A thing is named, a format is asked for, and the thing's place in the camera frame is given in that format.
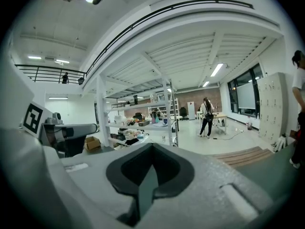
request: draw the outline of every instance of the black pants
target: black pants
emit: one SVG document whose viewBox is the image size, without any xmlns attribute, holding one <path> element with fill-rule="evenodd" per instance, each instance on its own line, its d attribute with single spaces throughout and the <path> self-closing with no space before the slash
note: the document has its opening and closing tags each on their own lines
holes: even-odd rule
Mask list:
<svg viewBox="0 0 305 229">
<path fill-rule="evenodd" d="M 298 117 L 298 122 L 301 126 L 301 137 L 295 146 L 295 153 L 292 156 L 291 160 L 293 163 L 298 164 L 304 161 L 304 149 L 305 149 L 305 113 L 300 113 Z"/>
<path fill-rule="evenodd" d="M 201 127 L 200 134 L 202 134 L 202 132 L 205 129 L 205 126 L 206 126 L 207 123 L 209 124 L 209 132 L 208 132 L 208 136 L 209 136 L 211 134 L 211 131 L 212 131 L 212 121 L 208 122 L 206 120 L 206 118 L 204 118 L 203 121 L 202 121 L 202 127 Z"/>
</svg>

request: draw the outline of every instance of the sneaker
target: sneaker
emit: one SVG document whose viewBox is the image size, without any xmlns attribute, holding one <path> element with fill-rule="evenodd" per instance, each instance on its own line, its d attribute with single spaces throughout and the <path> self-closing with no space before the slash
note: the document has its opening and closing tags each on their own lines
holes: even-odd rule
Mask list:
<svg viewBox="0 0 305 229">
<path fill-rule="evenodd" d="M 291 159 L 289 160 L 289 163 L 292 164 L 292 166 L 296 169 L 300 168 L 300 166 L 301 166 L 300 163 L 295 164 L 294 162 L 292 162 Z"/>
</svg>

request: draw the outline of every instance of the air vent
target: air vent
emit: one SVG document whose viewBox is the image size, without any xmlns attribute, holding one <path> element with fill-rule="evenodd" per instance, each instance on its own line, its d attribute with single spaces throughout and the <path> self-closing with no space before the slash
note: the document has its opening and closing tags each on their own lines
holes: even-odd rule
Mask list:
<svg viewBox="0 0 305 229">
<path fill-rule="evenodd" d="M 53 57 L 45 57 L 45 60 L 55 61 L 55 58 L 53 58 Z"/>
</svg>

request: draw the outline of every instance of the brick wall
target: brick wall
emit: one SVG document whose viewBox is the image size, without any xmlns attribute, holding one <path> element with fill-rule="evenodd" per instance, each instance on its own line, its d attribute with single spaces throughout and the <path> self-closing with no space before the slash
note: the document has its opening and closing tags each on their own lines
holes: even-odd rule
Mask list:
<svg viewBox="0 0 305 229">
<path fill-rule="evenodd" d="M 179 101 L 179 109 L 181 107 L 185 107 L 187 113 L 188 113 L 187 102 L 194 102 L 195 113 L 196 113 L 197 110 L 201 107 L 201 104 L 203 103 L 203 99 L 205 97 L 208 97 L 210 99 L 214 107 L 216 107 L 216 103 L 218 103 L 219 112 L 222 111 L 219 88 L 211 88 L 211 89 L 199 90 L 189 93 L 175 94 L 175 98 L 178 98 Z M 150 102 L 151 102 L 150 99 L 146 99 L 146 100 L 138 101 L 138 104 L 146 104 Z M 146 107 L 146 108 L 125 110 L 124 113 L 125 113 L 125 117 L 133 117 L 135 113 L 142 113 L 143 115 L 148 116 L 148 108 Z"/>
<path fill-rule="evenodd" d="M 199 90 L 189 93 L 175 94 L 175 98 L 178 98 L 179 109 L 181 107 L 184 107 L 187 113 L 188 113 L 187 102 L 194 102 L 195 113 L 196 113 L 197 110 L 201 107 L 201 104 L 203 103 L 203 99 L 205 97 L 209 98 L 209 100 L 211 101 L 214 107 L 216 107 L 216 104 L 218 103 L 218 110 L 219 112 L 222 111 L 222 103 L 221 103 L 219 88 L 211 88 L 211 89 Z"/>
</svg>

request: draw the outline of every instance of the black backpack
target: black backpack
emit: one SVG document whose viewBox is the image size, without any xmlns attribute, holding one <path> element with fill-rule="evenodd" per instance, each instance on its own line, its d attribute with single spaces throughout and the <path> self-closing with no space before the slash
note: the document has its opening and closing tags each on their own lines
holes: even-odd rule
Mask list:
<svg viewBox="0 0 305 229">
<path fill-rule="evenodd" d="M 209 111 L 208 111 L 208 109 L 206 108 L 206 106 L 205 106 L 205 109 L 206 109 L 207 113 L 206 113 L 204 116 L 205 116 L 207 122 L 213 121 L 214 115 L 213 115 L 212 113 L 209 113 Z"/>
</svg>

